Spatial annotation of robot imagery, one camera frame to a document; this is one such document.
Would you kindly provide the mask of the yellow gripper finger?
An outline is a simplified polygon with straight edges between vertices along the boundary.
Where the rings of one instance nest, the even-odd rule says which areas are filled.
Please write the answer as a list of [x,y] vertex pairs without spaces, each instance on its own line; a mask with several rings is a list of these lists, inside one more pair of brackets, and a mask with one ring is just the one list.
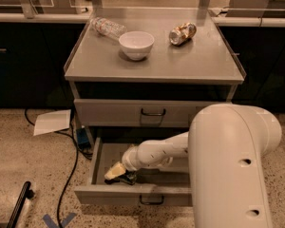
[[116,162],[104,174],[104,178],[108,181],[113,180],[126,172],[124,165],[121,162]]

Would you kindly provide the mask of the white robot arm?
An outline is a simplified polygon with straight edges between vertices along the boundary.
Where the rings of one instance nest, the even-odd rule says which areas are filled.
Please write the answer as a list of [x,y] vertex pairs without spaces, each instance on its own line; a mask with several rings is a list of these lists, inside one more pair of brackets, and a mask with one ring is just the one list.
[[187,132],[130,146],[104,177],[114,180],[186,156],[196,228],[273,228],[261,157],[281,137],[278,119],[263,108],[212,104]]

